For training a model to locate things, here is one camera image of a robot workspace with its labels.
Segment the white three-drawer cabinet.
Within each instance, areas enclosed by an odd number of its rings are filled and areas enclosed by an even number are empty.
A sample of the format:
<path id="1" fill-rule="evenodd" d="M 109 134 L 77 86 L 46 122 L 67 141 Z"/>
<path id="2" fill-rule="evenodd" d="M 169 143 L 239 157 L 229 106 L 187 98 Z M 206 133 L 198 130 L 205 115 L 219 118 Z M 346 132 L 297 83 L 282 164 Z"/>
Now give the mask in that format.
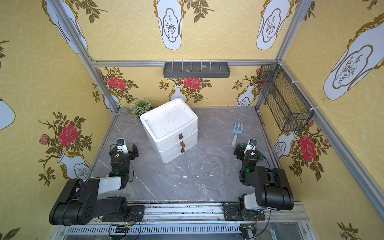
<path id="1" fill-rule="evenodd" d="M 164 164 L 198 143 L 198 116 L 181 98 L 144 113 L 140 120 Z"/>

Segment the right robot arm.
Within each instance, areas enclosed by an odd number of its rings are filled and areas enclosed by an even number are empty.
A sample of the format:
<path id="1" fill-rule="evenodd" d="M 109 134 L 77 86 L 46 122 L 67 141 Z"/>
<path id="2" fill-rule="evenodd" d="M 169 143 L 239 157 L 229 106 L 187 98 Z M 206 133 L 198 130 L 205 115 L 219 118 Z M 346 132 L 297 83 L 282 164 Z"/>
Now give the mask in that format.
<path id="1" fill-rule="evenodd" d="M 238 211 L 291 211 L 294 208 L 295 198 L 283 169 L 259 165 L 264 155 L 254 146 L 238 144 L 234 155 L 242 162 L 240 182 L 254 188 L 253 193 L 238 198 Z"/>

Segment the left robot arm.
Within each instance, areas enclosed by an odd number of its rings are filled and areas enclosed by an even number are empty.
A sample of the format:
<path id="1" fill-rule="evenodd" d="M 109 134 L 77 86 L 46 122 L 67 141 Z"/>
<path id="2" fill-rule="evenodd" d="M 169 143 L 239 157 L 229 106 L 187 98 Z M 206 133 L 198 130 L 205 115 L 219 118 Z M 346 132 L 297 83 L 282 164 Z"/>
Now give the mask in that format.
<path id="1" fill-rule="evenodd" d="M 102 217 L 103 222 L 122 222 L 130 217 L 125 197 L 98 198 L 122 190 L 131 182 L 130 173 L 134 173 L 131 161 L 139 156 L 139 151 L 135 144 L 128 150 L 123 141 L 117 140 L 110 149 L 112 170 L 108 176 L 67 181 L 49 214 L 51 225 L 86 225 L 97 217 Z"/>

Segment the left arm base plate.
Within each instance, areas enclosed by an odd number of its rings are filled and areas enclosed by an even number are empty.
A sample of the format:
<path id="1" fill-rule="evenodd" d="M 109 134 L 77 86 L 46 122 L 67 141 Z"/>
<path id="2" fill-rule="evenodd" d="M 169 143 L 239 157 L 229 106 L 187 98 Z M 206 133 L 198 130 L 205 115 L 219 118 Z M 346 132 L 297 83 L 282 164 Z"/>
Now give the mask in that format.
<path id="1" fill-rule="evenodd" d="M 141 222 L 145 213 L 144 205 L 126 206 L 121 213 L 105 215 L 102 222 Z"/>

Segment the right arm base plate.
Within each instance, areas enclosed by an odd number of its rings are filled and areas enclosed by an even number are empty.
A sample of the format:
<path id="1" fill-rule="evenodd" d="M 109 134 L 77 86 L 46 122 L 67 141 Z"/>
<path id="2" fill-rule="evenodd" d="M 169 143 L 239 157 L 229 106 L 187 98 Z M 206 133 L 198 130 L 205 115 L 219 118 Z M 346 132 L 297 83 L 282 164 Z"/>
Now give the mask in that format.
<path id="1" fill-rule="evenodd" d="M 239 207 L 237 204 L 223 203 L 221 209 L 225 221 L 264 221 L 266 219 L 263 211 L 251 211 Z"/>

